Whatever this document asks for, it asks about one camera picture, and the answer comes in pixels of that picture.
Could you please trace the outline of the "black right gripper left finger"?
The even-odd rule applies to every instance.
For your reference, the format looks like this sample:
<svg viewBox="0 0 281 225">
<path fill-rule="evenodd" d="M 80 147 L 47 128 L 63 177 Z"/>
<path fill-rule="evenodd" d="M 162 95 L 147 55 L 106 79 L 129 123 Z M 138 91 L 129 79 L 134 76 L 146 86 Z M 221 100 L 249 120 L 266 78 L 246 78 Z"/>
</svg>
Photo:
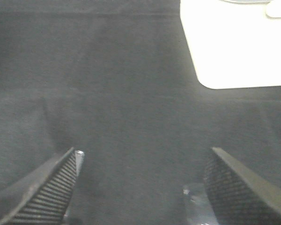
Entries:
<svg viewBox="0 0 281 225">
<path fill-rule="evenodd" d="M 67 225 L 69 206 L 85 154 L 55 154 L 26 177 L 0 191 L 0 225 Z"/>
</svg>

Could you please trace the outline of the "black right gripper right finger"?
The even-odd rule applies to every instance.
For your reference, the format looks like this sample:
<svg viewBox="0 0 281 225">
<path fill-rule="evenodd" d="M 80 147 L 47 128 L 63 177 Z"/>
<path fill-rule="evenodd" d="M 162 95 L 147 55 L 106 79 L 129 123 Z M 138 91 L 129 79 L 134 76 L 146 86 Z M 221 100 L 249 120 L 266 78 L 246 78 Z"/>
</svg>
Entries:
<svg viewBox="0 0 281 225">
<path fill-rule="evenodd" d="M 220 225 L 281 225 L 281 188 L 213 147 L 204 186 Z"/>
</svg>

